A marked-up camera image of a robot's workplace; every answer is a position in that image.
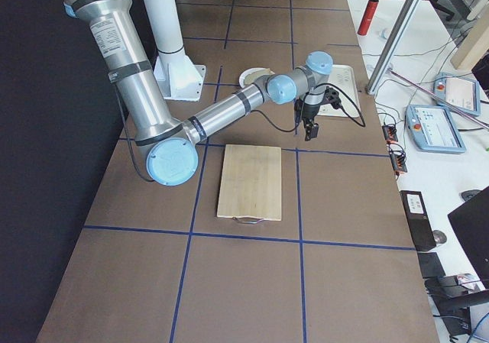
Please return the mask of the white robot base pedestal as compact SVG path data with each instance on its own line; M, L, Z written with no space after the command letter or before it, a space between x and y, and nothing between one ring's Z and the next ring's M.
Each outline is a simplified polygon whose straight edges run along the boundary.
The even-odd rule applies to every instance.
M206 67L186 54L175 0L144 0L144 5L158 53L154 75L164 98L199 101Z

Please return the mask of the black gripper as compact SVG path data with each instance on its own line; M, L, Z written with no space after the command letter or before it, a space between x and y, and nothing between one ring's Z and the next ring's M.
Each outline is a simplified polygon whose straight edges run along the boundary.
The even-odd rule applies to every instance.
M300 109L300 119L305 129L305 141L311 141L318 136L319 125L314 122L314 119L319 112L319 108L320 105L304 104Z

